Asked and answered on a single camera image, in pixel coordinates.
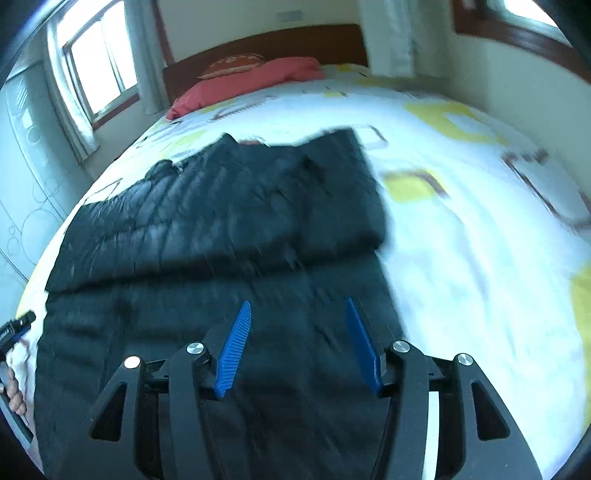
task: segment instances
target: silver screw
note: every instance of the silver screw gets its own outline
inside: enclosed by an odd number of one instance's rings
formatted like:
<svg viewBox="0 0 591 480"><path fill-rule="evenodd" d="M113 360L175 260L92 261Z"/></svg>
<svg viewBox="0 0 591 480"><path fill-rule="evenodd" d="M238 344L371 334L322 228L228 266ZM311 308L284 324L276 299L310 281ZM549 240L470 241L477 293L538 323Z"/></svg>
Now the silver screw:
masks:
<svg viewBox="0 0 591 480"><path fill-rule="evenodd" d="M193 355L198 355L205 349L205 346L202 343L195 342L190 343L187 345L187 352L192 353Z"/></svg>
<svg viewBox="0 0 591 480"><path fill-rule="evenodd" d="M131 370L132 368L138 367L141 361L142 360L140 357L134 355L127 357L123 364L125 365L125 368L129 368Z"/></svg>
<svg viewBox="0 0 591 480"><path fill-rule="evenodd" d="M406 353L410 350L410 345L404 340L397 340L392 344L392 348L400 353Z"/></svg>
<svg viewBox="0 0 591 480"><path fill-rule="evenodd" d="M460 355L457 356L457 361L462 365L466 365L467 367L474 363L474 359L467 353L460 353Z"/></svg>

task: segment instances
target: pink pillow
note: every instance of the pink pillow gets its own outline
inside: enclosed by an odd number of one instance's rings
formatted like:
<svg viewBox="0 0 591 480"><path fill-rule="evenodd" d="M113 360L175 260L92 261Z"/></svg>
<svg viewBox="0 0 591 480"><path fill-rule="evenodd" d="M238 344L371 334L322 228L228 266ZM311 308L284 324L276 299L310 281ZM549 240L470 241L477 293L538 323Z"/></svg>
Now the pink pillow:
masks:
<svg viewBox="0 0 591 480"><path fill-rule="evenodd" d="M320 62L312 57L275 59L248 72L203 80L177 98L166 114L168 120L245 93L285 82L307 82L326 78Z"/></svg>

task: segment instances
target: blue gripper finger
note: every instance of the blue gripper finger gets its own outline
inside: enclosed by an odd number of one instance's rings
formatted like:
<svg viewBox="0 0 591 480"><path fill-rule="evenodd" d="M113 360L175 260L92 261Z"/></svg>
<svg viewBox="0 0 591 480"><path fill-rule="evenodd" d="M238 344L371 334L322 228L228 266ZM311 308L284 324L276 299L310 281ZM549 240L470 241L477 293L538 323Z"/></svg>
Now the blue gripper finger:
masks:
<svg viewBox="0 0 591 480"><path fill-rule="evenodd" d="M232 388L242 358L242 352L244 351L244 345L251 331L251 321L251 304L245 301L238 312L222 353L217 360L217 378L213 391L218 398L223 398L227 390Z"/></svg>
<svg viewBox="0 0 591 480"><path fill-rule="evenodd" d="M380 375L379 355L365 328L361 314L351 297L347 299L345 304L345 319L355 349L355 355L357 356L357 363L361 370L361 376L371 390L378 395L384 387Z"/></svg>

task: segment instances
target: window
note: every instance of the window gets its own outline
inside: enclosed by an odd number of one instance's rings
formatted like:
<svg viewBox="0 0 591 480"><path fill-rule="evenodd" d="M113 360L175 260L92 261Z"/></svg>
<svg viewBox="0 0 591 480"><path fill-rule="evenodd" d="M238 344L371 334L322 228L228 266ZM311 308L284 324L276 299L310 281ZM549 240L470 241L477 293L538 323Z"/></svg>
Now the window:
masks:
<svg viewBox="0 0 591 480"><path fill-rule="evenodd" d="M511 24L528 28L570 45L558 25L534 0L488 0L488 7Z"/></svg>
<svg viewBox="0 0 591 480"><path fill-rule="evenodd" d="M137 97L122 0L78 0L57 29L72 85L94 124Z"/></svg>
<svg viewBox="0 0 591 480"><path fill-rule="evenodd" d="M522 48L591 83L591 72L534 0L450 0L456 32Z"/></svg>

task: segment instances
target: quilted fabric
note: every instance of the quilted fabric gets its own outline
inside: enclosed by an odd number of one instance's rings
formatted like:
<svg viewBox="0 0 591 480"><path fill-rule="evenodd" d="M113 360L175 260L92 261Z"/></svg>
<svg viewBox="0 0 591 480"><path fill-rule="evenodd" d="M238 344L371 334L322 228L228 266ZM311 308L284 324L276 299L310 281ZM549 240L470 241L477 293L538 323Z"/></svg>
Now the quilted fabric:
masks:
<svg viewBox="0 0 591 480"><path fill-rule="evenodd" d="M60 477L127 356L168 358L234 319L244 300L252 330L235 385L207 406L228 478L369 478L388 400L362 380L344 306L353 296L384 345L401 336L374 253L384 233L350 130L299 147L224 137L80 209L51 273L38 343L35 425L48 478ZM165 449L157 463L141 466L161 478Z"/></svg>

